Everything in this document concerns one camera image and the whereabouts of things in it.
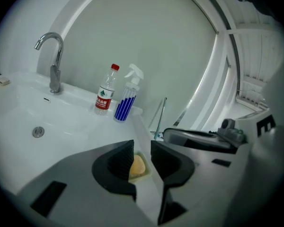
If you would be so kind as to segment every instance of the red bottle cap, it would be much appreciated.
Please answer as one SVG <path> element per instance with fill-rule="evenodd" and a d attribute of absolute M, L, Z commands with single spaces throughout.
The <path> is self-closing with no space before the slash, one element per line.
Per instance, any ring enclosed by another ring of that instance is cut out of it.
<path fill-rule="evenodd" d="M 119 70 L 119 66 L 118 65 L 116 65 L 116 64 L 112 64 L 112 67 L 111 67 L 111 69 L 114 69 L 114 70 L 116 70 L 116 71 L 118 71 Z"/>

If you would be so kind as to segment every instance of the bar of soap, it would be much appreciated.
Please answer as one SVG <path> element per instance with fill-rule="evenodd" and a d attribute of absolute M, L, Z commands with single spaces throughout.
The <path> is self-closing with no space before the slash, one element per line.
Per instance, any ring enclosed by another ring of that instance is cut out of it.
<path fill-rule="evenodd" d="M 131 169 L 129 170 L 129 176 L 137 176 L 141 175 L 145 172 L 145 163 L 143 162 L 143 159 L 139 155 L 133 156 L 133 164 L 131 166 Z"/>
<path fill-rule="evenodd" d="M 0 85 L 5 86 L 10 83 L 10 80 L 8 78 L 0 78 Z"/>

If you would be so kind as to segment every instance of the bottle label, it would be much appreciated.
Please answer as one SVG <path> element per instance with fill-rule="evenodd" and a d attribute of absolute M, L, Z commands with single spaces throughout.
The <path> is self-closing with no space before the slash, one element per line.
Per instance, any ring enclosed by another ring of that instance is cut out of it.
<path fill-rule="evenodd" d="M 115 91 L 112 90 L 107 90 L 103 87 L 100 87 L 99 92 L 98 92 L 98 96 L 96 99 L 96 107 L 99 109 L 108 109 L 110 102 L 112 100 L 112 97 L 114 95 Z"/>

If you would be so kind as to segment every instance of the white spray trigger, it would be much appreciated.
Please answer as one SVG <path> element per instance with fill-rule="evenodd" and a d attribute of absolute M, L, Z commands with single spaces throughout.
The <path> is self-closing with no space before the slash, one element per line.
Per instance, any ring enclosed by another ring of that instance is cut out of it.
<path fill-rule="evenodd" d="M 130 64 L 129 68 L 132 69 L 125 78 L 128 78 L 130 76 L 133 76 L 131 83 L 134 83 L 136 85 L 139 84 L 140 79 L 144 79 L 144 73 L 141 71 L 136 65 Z"/>

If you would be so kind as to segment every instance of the faucet spout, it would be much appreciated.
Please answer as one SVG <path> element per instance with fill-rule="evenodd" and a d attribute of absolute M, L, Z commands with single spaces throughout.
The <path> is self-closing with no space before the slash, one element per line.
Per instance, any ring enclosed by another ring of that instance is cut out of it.
<path fill-rule="evenodd" d="M 59 71 L 59 66 L 60 66 L 60 61 L 61 61 L 61 57 L 62 57 L 62 52 L 63 52 L 63 39 L 62 37 L 55 33 L 55 32 L 49 32 L 46 33 L 45 35 L 41 36 L 40 39 L 37 41 L 36 45 L 35 45 L 35 49 L 36 50 L 40 50 L 41 46 L 43 45 L 43 43 L 50 39 L 56 39 L 59 45 L 59 50 L 57 53 L 57 57 L 56 57 L 56 62 L 54 65 L 51 66 L 51 70 L 50 70 L 50 77 L 51 77 L 51 83 L 50 83 L 50 88 L 51 88 L 51 92 L 52 93 L 57 93 L 59 92 L 59 88 L 60 88 L 60 71 Z"/>

